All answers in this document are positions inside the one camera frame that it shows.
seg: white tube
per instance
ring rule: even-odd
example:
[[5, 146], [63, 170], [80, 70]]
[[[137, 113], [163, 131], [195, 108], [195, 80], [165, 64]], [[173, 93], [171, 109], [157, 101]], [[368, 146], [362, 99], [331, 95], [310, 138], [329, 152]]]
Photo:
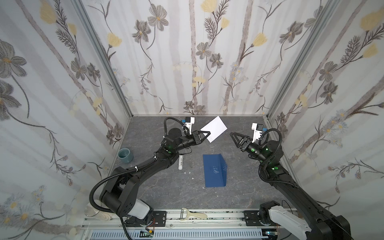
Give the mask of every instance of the white tube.
[[183, 155], [179, 155], [179, 170], [183, 170]]

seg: teal cup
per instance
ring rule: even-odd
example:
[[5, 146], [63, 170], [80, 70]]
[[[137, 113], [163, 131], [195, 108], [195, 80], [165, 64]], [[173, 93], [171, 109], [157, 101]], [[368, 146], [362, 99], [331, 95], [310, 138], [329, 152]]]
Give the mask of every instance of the teal cup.
[[133, 159], [133, 154], [128, 148], [122, 148], [119, 150], [118, 158], [122, 163], [129, 163]]

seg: floral wallpaper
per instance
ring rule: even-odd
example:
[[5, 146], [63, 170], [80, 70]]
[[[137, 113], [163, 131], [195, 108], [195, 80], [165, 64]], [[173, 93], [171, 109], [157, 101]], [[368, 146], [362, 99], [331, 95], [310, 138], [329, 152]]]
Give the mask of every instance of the floral wallpaper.
[[70, 2], [3, 1], [0, 22], [1, 236], [74, 239], [128, 118]]
[[82, 2], [134, 114], [266, 115], [326, 4]]
[[343, 0], [269, 116], [303, 188], [381, 239], [384, 214], [384, 4]]

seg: paper scrap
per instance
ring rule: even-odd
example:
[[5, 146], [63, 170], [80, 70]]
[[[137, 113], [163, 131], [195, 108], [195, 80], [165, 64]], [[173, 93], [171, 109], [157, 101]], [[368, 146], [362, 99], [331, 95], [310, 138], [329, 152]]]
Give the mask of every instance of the paper scrap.
[[218, 136], [220, 136], [227, 127], [224, 125], [223, 121], [219, 116], [215, 117], [207, 125], [201, 128], [201, 131], [210, 131], [211, 134], [207, 137], [209, 142], [213, 142]]

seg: metal corner post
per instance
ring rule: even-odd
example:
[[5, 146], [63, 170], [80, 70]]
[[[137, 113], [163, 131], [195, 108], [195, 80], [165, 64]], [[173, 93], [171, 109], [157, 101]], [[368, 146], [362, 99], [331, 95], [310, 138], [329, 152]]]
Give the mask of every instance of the metal corner post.
[[310, 51], [312, 50], [314, 43], [316, 42], [317, 38], [320, 36], [322, 30], [326, 27], [328, 20], [331, 18], [332, 14], [336, 10], [337, 6], [339, 5], [339, 2], [341, 0], [328, 0], [324, 9], [322, 10], [322, 13], [319, 16], [319, 19], [317, 20], [316, 24], [313, 27], [313, 30], [311, 31], [308, 39], [306, 40], [303, 48], [299, 52], [298, 57], [296, 58], [292, 68], [288, 72], [285, 80], [280, 86], [280, 89], [275, 95], [275, 98], [271, 104], [270, 110], [268, 112], [268, 117], [271, 117], [274, 115], [275, 111], [277, 110], [278, 105], [281, 103], [284, 95], [288, 91], [291, 83], [293, 82], [295, 76], [297, 75], [299, 69], [302, 67], [303, 63], [305, 62], [305, 59], [309, 55]]
[[127, 116], [129, 118], [133, 117], [132, 111], [129, 108], [129, 105], [126, 101], [126, 97], [124, 96], [124, 93], [122, 92], [122, 90], [119, 86], [119, 82], [116, 79], [116, 76], [113, 74], [111, 64], [110, 64], [109, 60], [107, 59], [107, 57], [105, 56], [104, 48], [103, 48], [103, 46], [102, 46], [102, 44], [101, 44], [101, 42], [100, 42], [100, 40], [96, 34], [96, 31], [93, 28], [93, 25], [91, 23], [91, 20], [89, 19], [89, 16], [88, 16], [88, 14], [84, 8], [83, 3], [81, 2], [81, 0], [71, 0], [71, 2], [75, 8], [77, 15], [80, 18], [81, 23], [83, 24], [83, 26], [87, 32], [88, 37], [91, 40], [91, 43], [92, 43], [96, 53], [98, 54], [103, 66], [104, 66], [104, 69], [107, 71], [108, 77], [110, 78], [111, 84], [112, 84], [113, 88], [115, 89], [116, 94], [119, 97], [121, 104], [123, 105], [125, 113], [127, 114]]

